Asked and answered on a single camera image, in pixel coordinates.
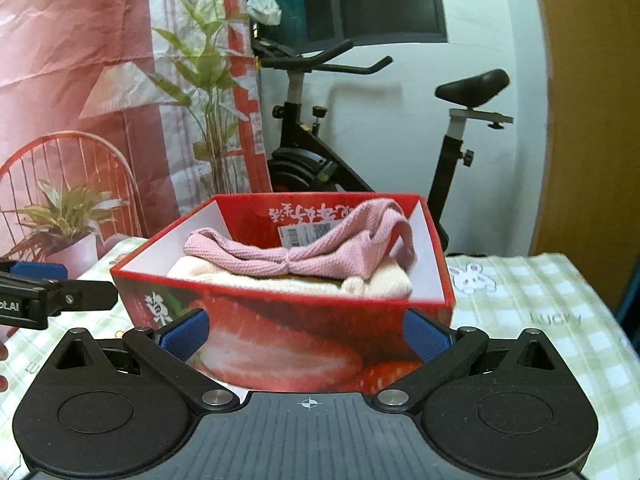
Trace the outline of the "cream knitted cloth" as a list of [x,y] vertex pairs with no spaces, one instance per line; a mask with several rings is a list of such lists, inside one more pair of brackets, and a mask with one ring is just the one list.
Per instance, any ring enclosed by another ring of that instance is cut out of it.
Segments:
[[360,276],[350,276],[338,281],[295,275],[251,278],[230,273],[202,258],[191,256],[180,258],[168,271],[167,276],[174,280],[194,283],[307,296],[407,299],[412,294],[408,274],[390,257],[380,263],[368,280]]

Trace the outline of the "pink knitted cloth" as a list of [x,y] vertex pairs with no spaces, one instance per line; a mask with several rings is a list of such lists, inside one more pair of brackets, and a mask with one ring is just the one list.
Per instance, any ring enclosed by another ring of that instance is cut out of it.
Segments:
[[404,244],[399,264],[406,268],[416,260],[409,221],[394,200],[374,198],[359,204],[340,224],[308,246],[259,248],[206,228],[192,232],[183,250],[188,256],[252,278],[293,274],[368,280],[388,256],[395,237]]

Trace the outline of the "red strawberry cardboard box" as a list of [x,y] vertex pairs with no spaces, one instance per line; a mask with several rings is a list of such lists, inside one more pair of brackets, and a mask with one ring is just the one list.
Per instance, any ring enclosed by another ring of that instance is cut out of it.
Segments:
[[162,327],[203,309],[209,336],[193,365],[250,390],[371,393],[412,372],[418,356],[402,336],[407,310],[449,323],[454,308],[442,245],[426,200],[398,193],[416,258],[405,265],[410,297],[399,300],[302,296],[172,278],[189,235],[213,228],[262,248],[299,245],[335,226],[361,193],[218,195],[171,223],[112,267],[120,298],[137,325]]

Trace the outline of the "teal curtain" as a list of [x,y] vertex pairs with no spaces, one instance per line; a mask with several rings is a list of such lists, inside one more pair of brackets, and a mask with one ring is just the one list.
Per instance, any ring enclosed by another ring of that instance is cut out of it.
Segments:
[[636,257],[634,267],[616,312],[616,320],[627,337],[631,339],[639,330],[639,288],[640,288],[640,260]]

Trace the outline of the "brown wooden door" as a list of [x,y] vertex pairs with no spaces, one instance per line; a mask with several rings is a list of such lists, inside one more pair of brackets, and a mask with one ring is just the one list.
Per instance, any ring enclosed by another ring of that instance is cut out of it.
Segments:
[[639,251],[639,0],[540,0],[549,127],[535,247],[575,261]]

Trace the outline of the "pink printed backdrop curtain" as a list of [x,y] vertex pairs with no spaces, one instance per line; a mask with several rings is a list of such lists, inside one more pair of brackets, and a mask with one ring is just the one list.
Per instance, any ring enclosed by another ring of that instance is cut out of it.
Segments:
[[1,0],[1,252],[71,276],[267,192],[246,0]]

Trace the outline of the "white crumpled plastic bag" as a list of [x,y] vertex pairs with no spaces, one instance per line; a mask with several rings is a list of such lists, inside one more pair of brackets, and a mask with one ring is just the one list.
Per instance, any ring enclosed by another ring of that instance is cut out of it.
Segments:
[[258,24],[279,26],[282,20],[282,9],[277,0],[247,0],[246,10]]

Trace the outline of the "dark window with frame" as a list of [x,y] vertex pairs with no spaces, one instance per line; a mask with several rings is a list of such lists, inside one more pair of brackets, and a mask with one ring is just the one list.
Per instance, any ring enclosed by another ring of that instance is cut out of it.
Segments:
[[262,36],[300,53],[349,39],[356,46],[445,42],[442,0],[277,0],[281,24]]

